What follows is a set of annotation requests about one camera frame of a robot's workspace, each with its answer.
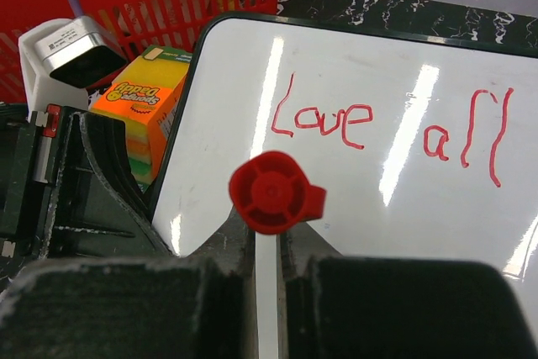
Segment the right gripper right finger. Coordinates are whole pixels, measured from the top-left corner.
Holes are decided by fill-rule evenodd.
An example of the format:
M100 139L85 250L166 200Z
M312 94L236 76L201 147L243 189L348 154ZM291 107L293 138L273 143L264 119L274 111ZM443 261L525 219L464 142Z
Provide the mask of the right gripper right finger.
M309 224L280 238L291 358L534 358L508 283L473 261L345 256Z

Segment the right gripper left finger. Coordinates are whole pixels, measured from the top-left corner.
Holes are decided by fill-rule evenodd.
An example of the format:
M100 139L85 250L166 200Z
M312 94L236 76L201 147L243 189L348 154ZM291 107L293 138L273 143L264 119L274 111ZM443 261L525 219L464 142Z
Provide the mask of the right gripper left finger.
M1 303L1 355L255 357L254 249L231 211L188 256L33 263Z

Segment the white whiteboard black frame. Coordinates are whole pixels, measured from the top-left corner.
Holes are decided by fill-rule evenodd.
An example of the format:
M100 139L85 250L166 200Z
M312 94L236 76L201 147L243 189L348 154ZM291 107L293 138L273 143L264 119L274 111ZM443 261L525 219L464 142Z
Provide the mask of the white whiteboard black frame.
M534 51L225 14L198 40L155 185L173 254L237 213L232 174L271 150L326 190L301 223L339 253L487 264L537 344Z

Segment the red capped whiteboard marker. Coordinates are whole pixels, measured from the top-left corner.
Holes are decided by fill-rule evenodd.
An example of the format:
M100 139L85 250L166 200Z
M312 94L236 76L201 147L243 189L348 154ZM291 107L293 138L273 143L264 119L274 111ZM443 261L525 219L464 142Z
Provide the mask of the red capped whiteboard marker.
M288 154L271 150L244 163L229 180L229 196L255 235L257 356L284 358L282 258L278 237L321 219L326 190L312 184Z

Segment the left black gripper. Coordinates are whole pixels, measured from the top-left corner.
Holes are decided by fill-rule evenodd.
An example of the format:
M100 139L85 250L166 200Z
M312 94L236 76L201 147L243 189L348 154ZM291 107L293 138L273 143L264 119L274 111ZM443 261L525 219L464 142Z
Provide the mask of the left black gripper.
M122 121L1 106L1 257L169 256L126 151Z

